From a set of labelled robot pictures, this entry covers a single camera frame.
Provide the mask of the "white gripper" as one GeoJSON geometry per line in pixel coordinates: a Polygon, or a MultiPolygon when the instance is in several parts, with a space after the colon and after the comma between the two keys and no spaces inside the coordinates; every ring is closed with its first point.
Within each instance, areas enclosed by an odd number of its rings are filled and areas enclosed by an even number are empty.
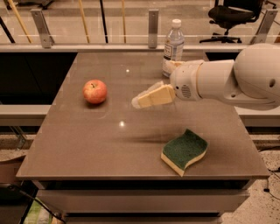
{"type": "Polygon", "coordinates": [[[163,105],[173,102],[177,96],[184,101],[199,101],[201,96],[197,87],[197,74],[204,60],[168,61],[170,83],[162,81],[155,83],[147,90],[138,94],[131,101],[136,109],[163,105]]]}

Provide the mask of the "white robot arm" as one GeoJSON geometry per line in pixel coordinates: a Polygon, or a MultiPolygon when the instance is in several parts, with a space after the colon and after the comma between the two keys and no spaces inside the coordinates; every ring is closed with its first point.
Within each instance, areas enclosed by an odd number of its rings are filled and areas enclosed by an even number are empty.
{"type": "Polygon", "coordinates": [[[280,47],[251,45],[235,59],[168,61],[170,82],[155,83],[131,101],[136,109],[174,102],[214,99],[245,109],[280,106],[280,47]]]}

